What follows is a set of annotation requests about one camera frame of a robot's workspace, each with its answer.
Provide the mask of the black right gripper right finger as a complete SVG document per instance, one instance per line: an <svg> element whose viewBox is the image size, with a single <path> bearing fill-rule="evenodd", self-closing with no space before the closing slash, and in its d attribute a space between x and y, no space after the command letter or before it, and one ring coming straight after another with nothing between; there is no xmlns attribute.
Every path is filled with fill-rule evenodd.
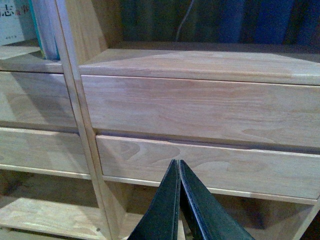
<svg viewBox="0 0 320 240"><path fill-rule="evenodd" d="M252 240L209 192L184 160L180 171L180 208L195 240Z"/></svg>

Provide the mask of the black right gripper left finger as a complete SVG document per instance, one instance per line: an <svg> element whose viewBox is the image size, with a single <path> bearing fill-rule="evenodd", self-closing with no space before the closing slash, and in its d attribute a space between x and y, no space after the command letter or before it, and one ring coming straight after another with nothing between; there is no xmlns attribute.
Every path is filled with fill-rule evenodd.
<svg viewBox="0 0 320 240"><path fill-rule="evenodd" d="M173 159L151 204L129 240L176 240L180 208L181 177L178 161Z"/></svg>

